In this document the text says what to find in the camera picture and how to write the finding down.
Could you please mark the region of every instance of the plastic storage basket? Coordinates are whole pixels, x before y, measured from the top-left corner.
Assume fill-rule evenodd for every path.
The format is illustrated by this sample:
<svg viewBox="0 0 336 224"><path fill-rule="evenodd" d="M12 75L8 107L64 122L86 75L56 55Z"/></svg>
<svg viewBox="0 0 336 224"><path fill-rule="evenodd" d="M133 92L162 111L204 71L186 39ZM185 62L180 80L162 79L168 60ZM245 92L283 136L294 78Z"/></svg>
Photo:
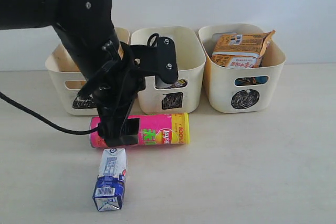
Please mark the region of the plastic storage basket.
<svg viewBox="0 0 336 224"><path fill-rule="evenodd" d="M223 113L239 113L263 110L269 106L282 68L285 54L272 41L264 55L262 68L229 69L213 63L215 45L225 33L264 33L259 27L249 24L208 26L199 30L199 38L206 51L207 62L204 74L204 87L211 106ZM238 78L267 77L265 84L236 86Z"/></svg>
<svg viewBox="0 0 336 224"><path fill-rule="evenodd" d="M146 114L191 113L200 103L206 57L196 33L186 27L145 28L133 33L132 45L146 45L158 33L175 42L179 82L163 88L155 77L146 77L146 89L139 92L141 110Z"/></svg>
<svg viewBox="0 0 336 224"><path fill-rule="evenodd" d="M124 29L116 27L119 40L129 43L130 33ZM55 51L46 61L46 67L56 91L61 99L65 110L72 115L97 115L97 109L74 109L73 104L78 91L86 83L84 76L79 71L77 65L70 57L62 44L58 45Z"/></svg>

